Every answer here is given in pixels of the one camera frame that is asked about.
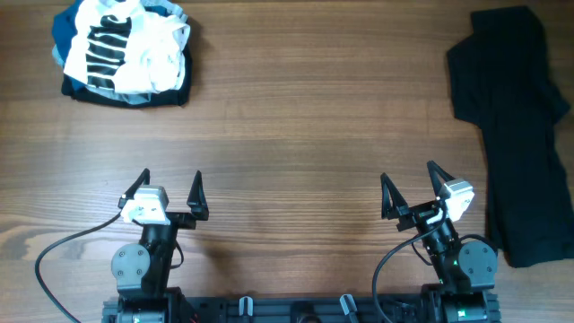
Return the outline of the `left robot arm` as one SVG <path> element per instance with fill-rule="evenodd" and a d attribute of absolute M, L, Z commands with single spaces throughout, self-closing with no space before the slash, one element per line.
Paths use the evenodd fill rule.
<path fill-rule="evenodd" d="M 202 173 L 198 171 L 190 188 L 188 212 L 169 212 L 169 198 L 162 186 L 150 183 L 145 169 L 119 198 L 120 216 L 126 223 L 142 227 L 138 242 L 119 248 L 111 260 L 117 281 L 117 301 L 106 301 L 104 323 L 198 322 L 199 314 L 178 287 L 168 287 L 174 251 L 181 250 L 178 231 L 193 230 L 198 221 L 209 218 Z"/>

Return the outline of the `black t-shirt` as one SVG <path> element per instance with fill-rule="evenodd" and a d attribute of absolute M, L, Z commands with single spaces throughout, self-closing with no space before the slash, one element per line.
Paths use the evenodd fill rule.
<path fill-rule="evenodd" d="M 457 119 L 482 132 L 490 239 L 513 267 L 573 256 L 573 208 L 554 126 L 570 109 L 552 82 L 544 27 L 526 6 L 471 14 L 447 53 Z"/>

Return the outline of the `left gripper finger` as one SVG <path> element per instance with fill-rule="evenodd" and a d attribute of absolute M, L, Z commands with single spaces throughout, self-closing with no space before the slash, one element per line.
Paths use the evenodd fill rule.
<path fill-rule="evenodd" d="M 119 198 L 117 207 L 119 209 L 122 209 L 126 205 L 126 202 L 128 200 L 134 198 L 135 192 L 137 191 L 137 189 L 139 187 L 141 187 L 142 185 L 149 185 L 150 184 L 150 179 L 151 179 L 150 170 L 147 168 L 144 168 L 143 171 L 141 172 L 141 174 L 139 175 L 139 177 L 137 178 L 137 180 Z"/>
<path fill-rule="evenodd" d="M 209 218 L 209 208 L 206 201 L 203 177 L 200 170 L 194 176 L 192 186 L 190 188 L 187 206 L 196 220 L 207 220 Z"/>

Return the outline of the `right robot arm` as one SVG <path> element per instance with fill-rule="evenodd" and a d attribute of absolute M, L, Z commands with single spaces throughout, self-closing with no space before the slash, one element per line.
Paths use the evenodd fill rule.
<path fill-rule="evenodd" d="M 498 250 L 479 234 L 459 236 L 454 222 L 460 220 L 474 198 L 473 186 L 455 178 L 436 162 L 428 161 L 434 198 L 410 206 L 393 183 L 383 173 L 381 182 L 381 217 L 398 220 L 396 228 L 414 228 L 417 234 L 394 248 L 379 261 L 371 281 L 375 315 L 380 322 L 392 322 L 384 311 L 378 295 L 378 278 L 383 266 L 398 251 L 419 241 L 429 258 L 439 281 L 425 284 L 420 293 L 422 304 L 417 310 L 426 322 L 496 322 L 500 310 L 491 293 L 498 269 Z"/>

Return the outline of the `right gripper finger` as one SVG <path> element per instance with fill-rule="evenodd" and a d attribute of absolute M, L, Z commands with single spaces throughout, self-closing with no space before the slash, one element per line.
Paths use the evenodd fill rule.
<path fill-rule="evenodd" d="M 439 195 L 443 183 L 455 179 L 452 175 L 444 171 L 435 161 L 428 161 L 427 169 L 430 174 L 430 181 L 435 196 Z"/>
<path fill-rule="evenodd" d="M 386 173 L 383 173 L 380 176 L 380 180 L 382 191 L 381 217 L 393 220 L 408 214 L 409 206 L 392 179 Z"/>

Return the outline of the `blue folded garment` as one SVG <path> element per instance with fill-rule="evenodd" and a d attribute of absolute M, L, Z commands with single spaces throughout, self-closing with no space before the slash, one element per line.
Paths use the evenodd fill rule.
<path fill-rule="evenodd" d="M 52 49 L 52 56 L 56 63 L 62 68 L 65 67 L 65 61 L 67 60 L 71 49 L 72 39 L 77 34 L 75 17 L 81 3 L 82 0 L 74 1 L 73 4 L 54 17 L 51 32 L 53 40 L 55 41 L 55 46 Z M 64 77 L 65 83 L 63 85 L 65 89 L 63 90 L 63 94 L 71 95 L 85 88 L 84 83 L 81 83 L 74 78 L 70 78 L 66 74 Z"/>

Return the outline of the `white black-print t-shirt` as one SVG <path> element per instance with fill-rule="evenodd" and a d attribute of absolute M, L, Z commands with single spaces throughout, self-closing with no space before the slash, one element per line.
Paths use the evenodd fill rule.
<path fill-rule="evenodd" d="M 77 34 L 64 74 L 120 94 L 160 93 L 184 81 L 184 48 L 191 28 L 176 14 L 162 16 L 141 1 L 88 0 L 74 19 Z"/>

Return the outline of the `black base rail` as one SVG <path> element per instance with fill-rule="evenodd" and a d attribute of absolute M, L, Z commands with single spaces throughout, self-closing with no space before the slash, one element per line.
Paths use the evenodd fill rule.
<path fill-rule="evenodd" d="M 393 322 L 500 323 L 498 297 L 488 292 L 462 295 L 380 294 L 379 306 Z M 230 300 L 188 298 L 179 311 L 182 322 L 381 322 L 370 297 L 344 294 L 333 298 Z"/>

